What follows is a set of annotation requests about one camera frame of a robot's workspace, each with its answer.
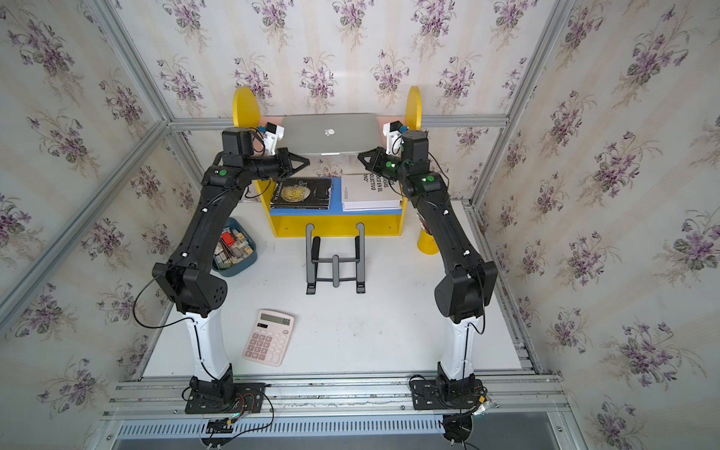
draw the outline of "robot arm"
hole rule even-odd
[[[166,263],[153,267],[162,290],[179,312],[192,319],[187,322],[195,356],[190,387],[195,403],[202,403],[202,412],[226,410],[233,401],[233,369],[220,326],[228,284],[210,274],[225,222],[253,180],[280,181],[310,165],[310,160],[287,148],[273,147],[273,154],[255,156],[253,136],[256,133],[248,128],[222,132],[222,152],[205,171],[200,201],[185,236]],[[302,164],[293,167],[294,162]]]
[[[399,125],[394,122],[390,128],[400,130]],[[442,402],[453,402],[474,386],[472,344],[478,320],[490,304],[498,270],[495,263],[483,261],[476,252],[450,205],[445,181],[431,172],[427,133],[406,130],[400,142],[401,152],[395,150],[396,145],[392,152],[378,147],[360,153],[358,159],[368,171],[400,182],[402,194],[413,203],[438,244],[445,277],[435,288],[435,302],[449,320],[436,387]]]

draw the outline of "vent grille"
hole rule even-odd
[[[169,439],[210,437],[205,432],[213,419],[124,420],[118,439]],[[244,418],[235,423],[234,436],[245,430],[268,423],[269,418]],[[272,426],[250,431],[241,436],[373,436],[380,434],[436,434],[444,433],[442,417],[422,415],[363,415],[339,417],[275,418]]]

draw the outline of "floral wallpaper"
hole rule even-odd
[[[109,389],[142,373],[156,338],[132,319],[133,302],[151,325],[172,306],[156,284],[136,296],[153,264],[184,234],[194,200],[197,193],[174,156],[158,146],[0,337],[3,395],[24,408],[5,418],[0,446],[83,448]],[[1,249],[18,241],[27,247],[37,231],[31,216],[43,211],[20,212],[12,197],[2,202]],[[45,433],[28,437],[30,416]]]
[[[84,1],[3,1],[0,35],[3,295],[150,118]]]
[[[533,8],[496,5],[518,27]],[[579,0],[483,199],[517,318],[592,449],[720,441],[718,12]]]
[[[276,124],[282,123],[279,117],[267,117],[267,119]],[[430,152],[437,158],[445,174],[450,177],[451,197],[469,199],[498,136],[498,129],[460,127],[429,128],[426,131],[430,139]],[[183,136],[203,170],[212,163],[215,154],[222,151],[220,131],[184,132]],[[309,158],[310,166],[300,171],[297,176],[340,176],[366,172],[357,156],[310,156]],[[431,163],[431,168],[438,171],[434,161]],[[255,189],[251,186],[248,196],[252,197],[254,194],[256,194]],[[250,202],[252,199],[243,198],[242,201]]]
[[[117,12],[176,117],[231,117],[236,86],[253,90],[264,115],[402,115],[413,85],[426,114],[502,114],[553,6],[550,0],[120,4]],[[588,12],[591,18],[578,13],[583,30],[602,24],[602,8]]]

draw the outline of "blue shelf board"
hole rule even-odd
[[[330,194],[330,207],[326,210],[291,210],[270,208],[270,215],[279,216],[303,216],[303,215],[402,215],[402,208],[397,210],[372,210],[372,211],[343,211],[343,200],[341,199],[340,178],[333,177],[333,191]]]

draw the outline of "yellow cup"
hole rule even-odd
[[[420,237],[418,238],[418,248],[426,255],[434,255],[440,251],[437,242],[435,242],[435,238],[422,229],[420,230]]]

